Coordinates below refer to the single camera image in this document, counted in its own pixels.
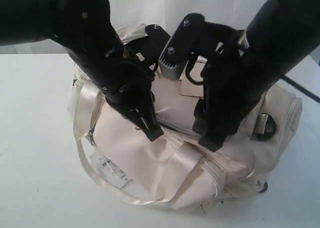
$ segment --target cable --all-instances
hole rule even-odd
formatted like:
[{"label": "cable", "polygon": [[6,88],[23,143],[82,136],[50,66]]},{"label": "cable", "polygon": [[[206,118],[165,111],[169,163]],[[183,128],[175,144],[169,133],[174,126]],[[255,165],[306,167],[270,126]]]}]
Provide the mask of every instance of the cable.
[{"label": "cable", "polygon": [[284,80],[285,82],[287,82],[288,84],[290,84],[291,86],[293,86],[295,89],[299,90],[300,92],[302,92],[303,94],[307,95],[309,98],[313,99],[314,101],[316,101],[317,103],[320,104],[320,97],[318,97],[317,95],[315,95],[311,91],[307,90],[305,87],[301,86],[297,82],[295,82],[292,79],[288,78],[284,74],[280,74],[280,78],[282,80]]}]

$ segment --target bag strap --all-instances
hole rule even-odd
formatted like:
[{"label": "bag strap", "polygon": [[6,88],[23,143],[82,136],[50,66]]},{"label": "bag strap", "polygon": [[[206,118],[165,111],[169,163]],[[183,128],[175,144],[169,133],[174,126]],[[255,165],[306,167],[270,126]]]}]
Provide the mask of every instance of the bag strap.
[{"label": "bag strap", "polygon": [[[92,115],[95,111],[99,92],[99,89],[92,82],[88,81],[85,83],[79,95],[73,122],[73,133],[76,140],[78,155],[87,175],[96,184],[107,189],[114,196],[126,203],[146,205],[154,202],[168,202],[172,200],[203,155],[197,152],[191,144],[183,143],[165,167],[163,175],[157,186],[154,200],[143,201],[114,187],[109,182],[105,181],[92,168],[85,155],[82,144],[82,139],[88,136],[89,130],[92,126]],[[165,197],[161,197],[163,190],[166,190]]]}]

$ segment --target cream duffel bag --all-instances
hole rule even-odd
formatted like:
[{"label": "cream duffel bag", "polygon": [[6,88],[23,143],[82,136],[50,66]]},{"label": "cream duffel bag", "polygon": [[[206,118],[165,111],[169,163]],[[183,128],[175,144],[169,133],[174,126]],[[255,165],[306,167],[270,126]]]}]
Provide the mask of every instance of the cream duffel bag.
[{"label": "cream duffel bag", "polygon": [[[122,29],[119,36],[126,43],[144,36],[144,28]],[[165,134],[151,143],[106,103],[99,89],[76,67],[68,110],[88,176],[127,203],[166,203],[188,211],[266,189],[268,174],[297,131],[301,99],[273,86],[243,120],[237,134],[213,153],[198,145],[200,136],[192,131],[192,125],[199,98],[182,96],[181,83],[156,75],[152,91]],[[276,132],[262,141],[257,134],[268,129],[263,122],[266,115],[275,121]],[[94,147],[89,158],[83,139]]]}]

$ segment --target zipper pull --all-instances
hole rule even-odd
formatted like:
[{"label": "zipper pull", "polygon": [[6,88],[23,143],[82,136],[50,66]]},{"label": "zipper pull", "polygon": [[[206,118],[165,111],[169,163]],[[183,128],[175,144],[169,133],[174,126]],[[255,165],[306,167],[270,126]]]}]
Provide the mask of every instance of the zipper pull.
[{"label": "zipper pull", "polygon": [[94,140],[94,132],[95,132],[95,128],[93,127],[90,129],[89,134],[88,134],[88,138],[89,138],[90,144],[92,146],[96,146],[96,142]]}]

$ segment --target screw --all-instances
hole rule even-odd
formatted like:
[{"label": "screw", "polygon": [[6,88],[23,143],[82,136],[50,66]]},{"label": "screw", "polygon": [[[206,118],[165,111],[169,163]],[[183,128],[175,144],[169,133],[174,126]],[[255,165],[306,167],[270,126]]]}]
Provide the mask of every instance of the screw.
[{"label": "screw", "polygon": [[86,13],[86,12],[82,13],[82,18],[83,19],[87,19],[88,18],[88,13]]},{"label": "screw", "polygon": [[175,53],[174,47],[169,47],[169,48],[168,48],[168,54],[172,55],[172,54],[174,54],[174,53]]},{"label": "screw", "polygon": [[183,26],[189,27],[189,26],[190,26],[190,21],[189,21],[188,19],[186,19],[186,20],[183,22]]}]

